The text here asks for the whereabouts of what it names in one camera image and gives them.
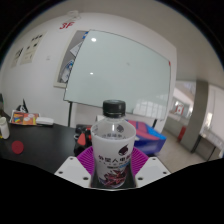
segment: water bottle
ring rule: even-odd
[[[108,188],[124,184],[134,147],[136,129],[124,119],[125,109],[124,101],[104,101],[105,118],[91,128],[97,176]]]

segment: table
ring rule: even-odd
[[[47,127],[9,123],[9,131],[8,139],[0,139],[2,159],[34,165],[54,174],[69,156],[74,156],[74,128],[58,124]],[[21,141],[24,144],[24,151],[19,155],[11,149],[14,141]]]

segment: black bottle cap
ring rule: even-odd
[[[110,118],[125,116],[126,105],[121,100],[105,100],[103,102],[103,115]]]

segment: red label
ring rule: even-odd
[[[72,26],[75,22],[70,22],[70,23],[63,23],[62,27],[59,29],[67,29],[69,26]]]

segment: whiteboard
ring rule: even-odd
[[[170,63],[152,49],[112,33],[90,30],[65,90],[64,100],[102,107],[126,102],[126,112],[163,120],[170,88]]]

